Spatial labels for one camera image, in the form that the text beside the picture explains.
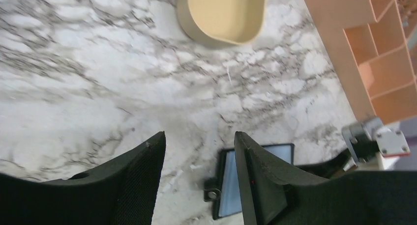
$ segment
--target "white marble countertop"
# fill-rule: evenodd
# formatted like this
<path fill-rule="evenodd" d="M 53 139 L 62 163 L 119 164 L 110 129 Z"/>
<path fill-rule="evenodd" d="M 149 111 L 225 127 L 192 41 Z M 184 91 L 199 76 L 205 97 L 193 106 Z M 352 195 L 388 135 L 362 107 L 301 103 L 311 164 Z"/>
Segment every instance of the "white marble countertop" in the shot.
<path fill-rule="evenodd" d="M 184 35 L 175 0 L 0 0 L 0 171 L 69 178 L 165 131 L 155 225 L 243 224 L 202 199 L 235 131 L 306 164 L 354 119 L 303 0 L 268 0 L 259 38 L 225 50 Z"/>

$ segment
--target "brown organizer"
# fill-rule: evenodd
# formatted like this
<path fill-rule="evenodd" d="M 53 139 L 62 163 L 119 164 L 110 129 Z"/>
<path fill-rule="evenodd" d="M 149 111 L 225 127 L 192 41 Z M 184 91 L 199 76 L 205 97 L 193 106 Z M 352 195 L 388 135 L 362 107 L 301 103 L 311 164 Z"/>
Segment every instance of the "brown organizer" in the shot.
<path fill-rule="evenodd" d="M 417 0 L 305 0 L 358 120 L 417 115 Z"/>

